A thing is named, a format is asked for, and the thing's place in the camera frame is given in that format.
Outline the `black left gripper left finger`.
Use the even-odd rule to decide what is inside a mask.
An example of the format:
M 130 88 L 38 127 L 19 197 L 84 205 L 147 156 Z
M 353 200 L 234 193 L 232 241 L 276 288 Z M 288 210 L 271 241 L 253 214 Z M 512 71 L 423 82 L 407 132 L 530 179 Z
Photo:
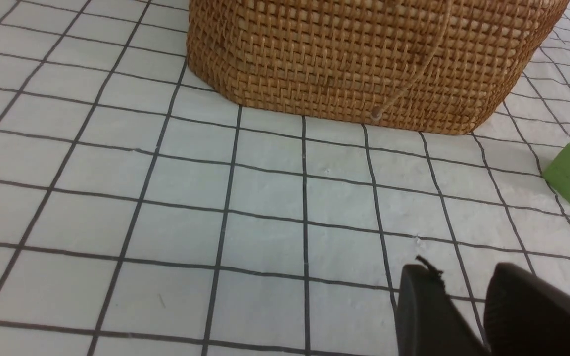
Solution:
M 395 329 L 400 356 L 488 356 L 427 259 L 402 268 Z

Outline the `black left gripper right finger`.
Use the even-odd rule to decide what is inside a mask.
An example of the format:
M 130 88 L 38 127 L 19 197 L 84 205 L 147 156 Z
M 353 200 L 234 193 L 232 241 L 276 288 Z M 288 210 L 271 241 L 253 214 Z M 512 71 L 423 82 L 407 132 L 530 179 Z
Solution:
M 570 356 L 570 295 L 509 262 L 489 281 L 483 325 L 494 356 Z

